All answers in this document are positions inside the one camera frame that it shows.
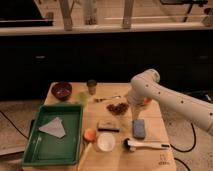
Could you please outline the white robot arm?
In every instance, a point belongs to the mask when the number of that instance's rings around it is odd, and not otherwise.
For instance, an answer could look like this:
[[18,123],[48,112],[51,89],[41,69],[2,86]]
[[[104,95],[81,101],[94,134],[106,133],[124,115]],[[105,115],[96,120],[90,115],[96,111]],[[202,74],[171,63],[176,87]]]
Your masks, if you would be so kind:
[[156,100],[213,136],[213,104],[168,89],[161,86],[159,81],[160,74],[155,69],[135,75],[130,82],[128,101],[139,105],[144,103],[145,98]]

